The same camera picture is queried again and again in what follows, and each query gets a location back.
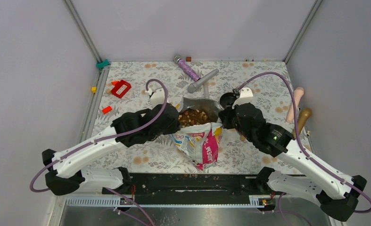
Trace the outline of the pet food bag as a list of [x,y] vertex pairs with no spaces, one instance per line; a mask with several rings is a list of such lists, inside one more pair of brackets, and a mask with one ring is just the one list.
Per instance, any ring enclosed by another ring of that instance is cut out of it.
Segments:
[[223,107],[211,99],[184,97],[176,109],[181,129],[171,135],[174,144],[197,169],[214,166],[223,130],[218,113]]

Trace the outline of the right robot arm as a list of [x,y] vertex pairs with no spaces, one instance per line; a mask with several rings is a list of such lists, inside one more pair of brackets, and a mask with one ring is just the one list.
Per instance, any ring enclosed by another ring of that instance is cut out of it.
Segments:
[[341,222],[355,213],[359,191],[367,184],[365,178],[344,174],[314,154],[305,155],[292,133],[267,122],[253,104],[228,106],[218,115],[225,129],[235,129],[259,151],[292,165],[307,177],[299,179],[263,167],[256,176],[256,188],[260,193],[273,190],[298,196]]

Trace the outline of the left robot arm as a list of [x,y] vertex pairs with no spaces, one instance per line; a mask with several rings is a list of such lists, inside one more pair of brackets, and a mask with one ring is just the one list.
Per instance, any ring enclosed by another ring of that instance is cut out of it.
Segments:
[[127,193],[133,185],[127,168],[93,169],[88,165],[113,151],[154,141],[180,128],[179,112],[171,104],[124,113],[103,131],[72,148],[43,151],[42,159],[48,171],[46,186],[55,195],[70,194],[82,187],[102,188],[104,194],[112,190]]

